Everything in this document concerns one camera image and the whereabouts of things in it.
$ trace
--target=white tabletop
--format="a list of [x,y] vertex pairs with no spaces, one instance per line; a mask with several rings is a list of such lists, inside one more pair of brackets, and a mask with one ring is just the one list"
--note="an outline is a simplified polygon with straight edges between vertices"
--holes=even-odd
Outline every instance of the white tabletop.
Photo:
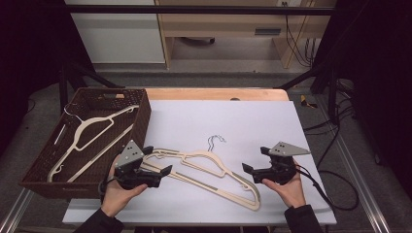
[[[272,148],[286,142],[309,149],[293,102],[291,101],[191,101],[153,100],[145,146],[192,152],[207,150],[208,138],[220,135],[225,143],[214,141],[213,153],[225,167],[253,181],[243,171],[242,163],[255,169],[270,167],[269,157],[260,147]],[[294,159],[305,167],[323,187],[312,155]],[[202,182],[252,198],[231,177],[212,179],[195,174],[179,161],[158,159],[164,166],[203,179]],[[302,177],[308,204],[312,205],[320,224],[335,224],[336,219],[312,183]],[[286,206],[281,198],[261,183],[256,184],[261,204],[252,211],[190,183],[169,177],[159,188],[148,188],[130,201],[117,219],[130,225],[280,225],[285,224]],[[81,224],[100,207],[99,200],[73,199],[64,223]]]

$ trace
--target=hand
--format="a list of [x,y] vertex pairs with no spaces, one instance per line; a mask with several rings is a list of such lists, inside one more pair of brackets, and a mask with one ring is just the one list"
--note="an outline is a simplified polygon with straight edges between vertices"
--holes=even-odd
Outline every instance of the hand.
[[284,185],[274,183],[268,179],[263,179],[261,182],[270,189],[276,191],[288,207],[298,208],[306,205],[302,180],[300,179],[300,174],[298,172],[296,172],[294,177]]
[[[118,158],[119,157],[117,157],[112,164],[109,172],[109,177],[115,174],[114,164],[116,163],[116,160],[118,160]],[[125,190],[120,186],[118,181],[113,180],[109,182],[107,184],[106,194],[101,206],[102,211],[106,214],[106,216],[116,216],[133,197],[138,196],[147,187],[148,186],[146,184],[141,184],[133,189]]]

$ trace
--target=plastic crate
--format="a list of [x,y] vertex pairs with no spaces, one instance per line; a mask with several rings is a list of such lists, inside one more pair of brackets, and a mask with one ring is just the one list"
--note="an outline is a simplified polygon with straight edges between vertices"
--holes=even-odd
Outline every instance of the plastic crate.
[[[72,150],[63,162],[61,171],[48,182],[48,174],[56,162],[72,146],[75,132],[85,121],[93,117],[107,117],[131,105],[139,107],[132,112],[109,120],[94,122],[86,127],[79,137],[78,148],[85,147],[90,140],[108,128],[83,150]],[[19,183],[46,198],[98,198],[98,184],[104,179],[113,158],[123,147],[134,140],[139,147],[144,146],[151,116],[151,106],[145,89],[79,88],[66,108],[42,151]],[[109,147],[77,179],[67,181],[86,165],[96,154],[112,143],[126,128],[133,124],[131,131]]]

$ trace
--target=hanger hook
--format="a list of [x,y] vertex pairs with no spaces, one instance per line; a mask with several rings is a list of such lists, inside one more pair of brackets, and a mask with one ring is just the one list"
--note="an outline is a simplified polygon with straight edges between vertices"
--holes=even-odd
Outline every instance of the hanger hook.
[[68,116],[76,117],[79,121],[83,121],[79,116],[73,115],[73,114],[70,114],[69,112],[67,112],[66,108],[67,108],[68,105],[70,105],[70,103],[67,104],[66,106],[64,106],[64,108],[63,108],[64,113],[66,113]]
[[224,137],[222,137],[221,135],[213,135],[213,136],[210,136],[209,139],[208,139],[209,148],[207,149],[207,151],[212,152],[213,147],[215,146],[215,144],[213,143],[213,139],[215,139],[215,138],[218,138],[219,141],[221,141],[222,143],[225,143],[225,142],[226,142],[226,140],[224,139]]

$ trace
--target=beige hanger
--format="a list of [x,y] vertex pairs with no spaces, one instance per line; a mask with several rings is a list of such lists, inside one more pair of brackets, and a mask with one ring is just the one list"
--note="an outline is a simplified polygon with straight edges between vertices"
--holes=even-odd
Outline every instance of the beige hanger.
[[85,170],[87,170],[87,168],[89,168],[95,161],[97,161],[97,159],[99,159],[108,149],[110,149],[115,143],[117,143],[122,137],[124,137],[124,135],[126,135],[128,132],[130,132],[130,130],[132,128],[133,128],[133,124],[128,126],[123,132],[121,132],[121,134],[119,134],[119,136],[115,140],[110,142],[110,144],[108,144],[103,150],[101,150],[99,153],[97,153],[85,166],[83,166],[82,169],[79,170],[79,172],[77,172],[75,175],[73,175],[73,177],[71,177],[69,179],[69,181],[67,181],[67,182],[71,183],[75,179],[77,179]]
[[[219,159],[219,157],[217,155],[215,155],[212,152],[206,151],[206,150],[198,150],[192,153],[183,153],[183,152],[179,152],[179,151],[175,151],[175,150],[166,150],[166,149],[156,149],[153,151],[153,153],[146,155],[143,158],[143,163],[141,165],[141,168],[147,169],[149,171],[153,171],[153,172],[159,172],[163,166],[162,165],[158,165],[155,162],[149,160],[151,157],[156,157],[156,158],[163,158],[163,157],[176,157],[176,158],[180,158],[181,159],[181,163],[183,165],[189,166],[191,168],[203,171],[203,172],[207,172],[209,174],[212,174],[216,177],[220,177],[223,178],[225,175],[229,175],[231,176],[233,179],[235,179],[236,181],[240,182],[243,186],[243,188],[246,191],[251,191],[254,196],[255,196],[255,200],[249,200],[247,198],[241,197],[239,195],[233,194],[231,192],[225,191],[223,189],[219,189],[217,187],[211,186],[209,184],[197,181],[196,179],[193,179],[187,175],[184,175],[182,173],[176,172],[174,170],[172,170],[170,172],[170,174],[168,175],[171,178],[183,181],[183,182],[187,182],[187,183],[191,183],[194,185],[197,185],[199,187],[202,187],[206,190],[209,190],[215,194],[220,195],[221,197],[224,197],[230,201],[233,201],[237,204],[240,204],[246,208],[249,208],[251,210],[257,210],[260,206],[260,194],[258,192],[258,188],[251,183],[250,181],[246,180],[245,178],[239,176],[238,174],[230,171],[228,168],[226,168],[222,161]],[[213,170],[210,170],[208,168],[205,168],[201,165],[192,163],[190,161],[188,161],[189,158],[193,158],[193,157],[205,157],[210,159],[211,161],[213,161],[220,169],[220,172],[215,172]]]
[[[97,138],[99,138],[104,132],[106,132],[110,127],[112,127],[115,122],[113,121],[113,118],[124,114],[124,113],[131,113],[133,112],[134,109],[139,108],[138,105],[131,105],[127,108],[124,108],[112,115],[109,116],[105,116],[105,117],[93,117],[90,119],[87,119],[85,121],[81,120],[78,116],[77,118],[82,122],[79,127],[76,129],[75,132],[75,136],[74,136],[74,140],[73,140],[73,144],[70,146],[70,148],[63,154],[63,156],[60,157],[60,159],[57,161],[57,163],[54,164],[54,166],[51,168],[51,171],[48,174],[48,183],[52,182],[52,177],[54,176],[54,174],[57,174],[59,172],[61,172],[61,168],[62,168],[62,163],[64,162],[64,160],[67,158],[67,156],[69,156],[69,154],[73,151],[73,150],[77,150],[77,151],[82,151],[84,150],[86,147],[88,147],[88,145],[90,145],[91,143],[93,143]],[[109,120],[110,124],[103,129],[99,134],[97,134],[93,139],[91,139],[88,143],[86,143],[84,146],[82,146],[81,148],[77,147],[77,144],[79,142],[80,136],[82,135],[83,131],[90,126],[93,123],[96,122],[100,122],[100,121],[105,121],[105,120]]]

